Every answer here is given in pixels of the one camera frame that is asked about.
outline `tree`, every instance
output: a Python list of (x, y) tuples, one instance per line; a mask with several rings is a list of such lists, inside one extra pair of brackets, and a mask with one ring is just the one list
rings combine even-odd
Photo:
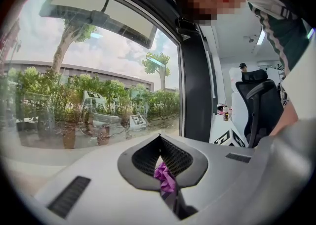
[[(152, 59), (155, 59), (158, 62), (162, 63), (164, 67), (158, 65), (157, 63), (154, 63), (153, 61), (148, 59), (148, 57), (151, 57)], [(160, 76), (161, 90), (165, 89), (165, 77), (170, 75), (170, 69), (167, 68), (167, 63), (169, 62), (169, 59), (170, 57), (164, 55), (163, 53), (158, 55), (148, 52), (146, 54), (146, 61), (142, 61), (143, 65), (145, 66), (145, 72), (147, 74), (153, 74), (155, 71), (158, 72)]]
[(92, 32), (96, 30), (96, 27), (83, 23), (81, 21), (64, 20), (65, 29), (61, 36), (60, 43), (54, 54), (53, 65), (51, 70), (59, 72), (61, 63), (63, 62), (65, 53), (72, 42), (84, 42), (90, 38)]

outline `office chair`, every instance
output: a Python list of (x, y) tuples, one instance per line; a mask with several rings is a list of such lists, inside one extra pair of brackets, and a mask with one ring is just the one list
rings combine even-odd
[(242, 82), (237, 82), (236, 87), (248, 110), (244, 135), (249, 148), (254, 148), (260, 139), (268, 136), (276, 126), (283, 107), (274, 81), (269, 80), (262, 69), (242, 72)]

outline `glass pane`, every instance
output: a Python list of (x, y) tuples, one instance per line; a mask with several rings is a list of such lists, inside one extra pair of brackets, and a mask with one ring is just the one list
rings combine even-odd
[(129, 7), (27, 0), (1, 42), (3, 161), (26, 193), (100, 146), (178, 135), (178, 46)]

